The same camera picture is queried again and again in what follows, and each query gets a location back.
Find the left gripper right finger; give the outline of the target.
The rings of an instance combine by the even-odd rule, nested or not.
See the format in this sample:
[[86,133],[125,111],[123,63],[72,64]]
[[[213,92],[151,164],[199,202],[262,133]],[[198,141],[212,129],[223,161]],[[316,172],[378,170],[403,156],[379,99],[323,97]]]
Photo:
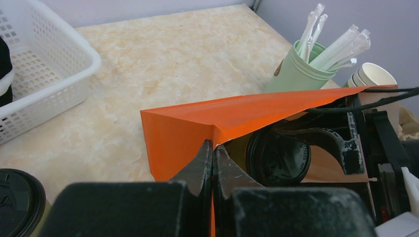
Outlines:
[[217,237],[374,237],[360,196],[341,187],[264,187],[223,146],[213,152]]

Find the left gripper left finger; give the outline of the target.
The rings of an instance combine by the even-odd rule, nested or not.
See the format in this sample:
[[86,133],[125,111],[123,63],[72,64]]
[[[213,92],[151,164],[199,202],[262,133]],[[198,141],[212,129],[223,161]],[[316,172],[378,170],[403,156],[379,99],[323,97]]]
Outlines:
[[42,237],[209,237],[212,142],[166,182],[84,182],[57,197]]

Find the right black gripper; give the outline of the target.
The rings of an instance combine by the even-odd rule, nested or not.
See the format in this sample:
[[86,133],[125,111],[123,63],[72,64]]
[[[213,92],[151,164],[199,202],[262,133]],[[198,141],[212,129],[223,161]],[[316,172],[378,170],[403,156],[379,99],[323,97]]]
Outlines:
[[347,121],[348,140],[328,128],[275,127],[273,131],[325,150],[337,160],[345,175],[364,173],[369,179],[367,205],[375,222],[384,223],[411,211],[402,168],[418,177],[418,140],[400,141],[386,111],[350,112]]

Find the orange paper bag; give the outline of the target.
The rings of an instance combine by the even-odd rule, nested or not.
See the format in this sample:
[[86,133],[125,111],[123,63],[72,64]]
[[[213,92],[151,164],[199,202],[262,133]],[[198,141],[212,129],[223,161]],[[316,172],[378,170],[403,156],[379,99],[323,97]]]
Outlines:
[[[219,146],[286,118],[328,110],[337,100],[366,91],[347,87],[311,91],[278,92],[216,99],[141,111],[150,170],[156,182],[166,182],[197,154],[205,140],[212,154]],[[213,156],[211,175],[211,235],[215,235]]]

